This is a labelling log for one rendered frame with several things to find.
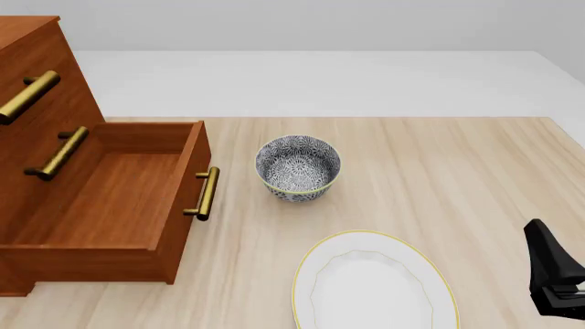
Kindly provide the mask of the open wooden drawer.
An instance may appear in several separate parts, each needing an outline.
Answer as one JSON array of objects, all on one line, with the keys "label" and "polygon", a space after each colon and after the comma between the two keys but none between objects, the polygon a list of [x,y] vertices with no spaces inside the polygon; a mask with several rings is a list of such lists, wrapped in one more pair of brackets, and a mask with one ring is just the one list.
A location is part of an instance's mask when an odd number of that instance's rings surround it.
[{"label": "open wooden drawer", "polygon": [[96,125],[52,180],[0,159],[0,295],[40,281],[173,283],[211,152],[203,122]]}]

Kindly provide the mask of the wooden cabinet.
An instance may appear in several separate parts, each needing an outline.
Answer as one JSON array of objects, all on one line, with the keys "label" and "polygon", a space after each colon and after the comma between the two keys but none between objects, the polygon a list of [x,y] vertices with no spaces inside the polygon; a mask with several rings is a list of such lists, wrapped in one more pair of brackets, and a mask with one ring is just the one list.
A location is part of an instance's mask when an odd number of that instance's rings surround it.
[{"label": "wooden cabinet", "polygon": [[60,82],[10,125],[0,124],[0,298],[24,297],[35,287],[1,254],[12,246],[51,191],[24,169],[43,166],[60,147],[61,131],[104,119],[59,26],[58,16],[0,16],[0,106],[48,70]]}]

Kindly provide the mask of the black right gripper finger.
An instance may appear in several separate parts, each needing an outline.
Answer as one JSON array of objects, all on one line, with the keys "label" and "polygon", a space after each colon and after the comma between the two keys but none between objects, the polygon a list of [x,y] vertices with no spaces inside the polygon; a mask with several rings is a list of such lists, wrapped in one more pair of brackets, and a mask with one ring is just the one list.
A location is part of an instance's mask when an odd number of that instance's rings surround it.
[{"label": "black right gripper finger", "polygon": [[558,243],[546,224],[533,218],[524,227],[531,284],[581,284],[585,268]]}]

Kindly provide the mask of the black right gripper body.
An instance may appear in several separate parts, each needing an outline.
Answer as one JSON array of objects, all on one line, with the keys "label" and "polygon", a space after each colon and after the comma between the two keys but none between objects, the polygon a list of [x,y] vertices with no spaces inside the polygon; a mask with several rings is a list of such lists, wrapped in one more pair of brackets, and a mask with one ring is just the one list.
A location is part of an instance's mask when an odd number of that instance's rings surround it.
[{"label": "black right gripper body", "polygon": [[542,316],[585,320],[585,290],[578,288],[582,283],[585,278],[552,285],[530,279],[530,296]]}]

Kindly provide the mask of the patterned grey bowl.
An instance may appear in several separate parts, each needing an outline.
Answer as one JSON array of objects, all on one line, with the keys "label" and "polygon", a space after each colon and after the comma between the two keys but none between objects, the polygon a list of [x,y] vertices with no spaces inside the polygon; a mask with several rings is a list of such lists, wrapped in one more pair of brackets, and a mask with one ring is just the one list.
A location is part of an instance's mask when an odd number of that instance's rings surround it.
[{"label": "patterned grey bowl", "polygon": [[286,135],[264,144],[255,169],[266,188],[286,202],[323,196],[339,177],[342,161],[328,142],[308,135]]}]

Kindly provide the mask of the white plate with yellow rim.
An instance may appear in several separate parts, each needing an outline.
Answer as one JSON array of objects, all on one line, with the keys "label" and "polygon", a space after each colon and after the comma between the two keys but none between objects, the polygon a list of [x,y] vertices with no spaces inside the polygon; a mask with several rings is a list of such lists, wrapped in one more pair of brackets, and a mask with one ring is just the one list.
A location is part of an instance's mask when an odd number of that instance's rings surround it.
[{"label": "white plate with yellow rim", "polygon": [[439,269],[405,240],[366,229],[320,240],[292,279],[297,329],[461,329]]}]

